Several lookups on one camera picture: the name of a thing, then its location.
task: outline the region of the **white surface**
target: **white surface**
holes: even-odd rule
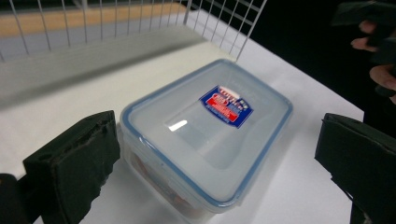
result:
[[[0,172],[23,175],[21,161],[78,120],[108,109],[118,118],[133,100],[222,57],[203,43],[1,108]],[[209,223],[348,223],[351,202],[314,153],[326,112],[362,119],[362,111],[252,41],[238,64],[289,98],[294,110],[242,205]],[[184,221],[118,161],[82,223]]]
[[[203,42],[185,26],[170,26],[1,63],[0,107]]]

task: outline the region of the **wire rack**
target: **wire rack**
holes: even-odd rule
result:
[[[188,26],[239,57],[266,0],[9,0],[0,3],[0,61]]]

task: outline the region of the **finger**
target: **finger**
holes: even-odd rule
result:
[[[376,28],[376,23],[372,21],[362,21],[359,24],[359,28],[361,28],[361,31],[366,34],[372,34]]]
[[[394,105],[396,105],[396,95],[390,97],[389,99],[393,102]]]
[[[370,70],[371,79],[379,85],[396,91],[396,77],[390,74],[393,64],[379,65]]]
[[[352,45],[352,48],[354,49],[364,49],[371,52],[375,52],[376,51],[375,47],[371,47],[367,45],[368,40],[369,40],[368,37],[356,38],[352,40],[352,42],[350,42],[350,45]]]

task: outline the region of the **white table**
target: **white table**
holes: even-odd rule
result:
[[[219,58],[231,59],[204,41],[1,107],[0,172],[21,177],[21,161],[78,120],[110,109],[119,120],[133,100]],[[289,98],[293,115],[241,206],[209,223],[347,224],[351,201],[314,155],[325,113],[363,112],[251,40],[237,64]],[[185,222],[117,161],[82,223]]]

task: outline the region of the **dark background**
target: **dark background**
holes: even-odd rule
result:
[[[374,92],[371,52],[350,42],[363,37],[358,25],[332,27],[340,0],[268,0],[251,38],[364,111],[364,122],[396,137],[388,98]]]

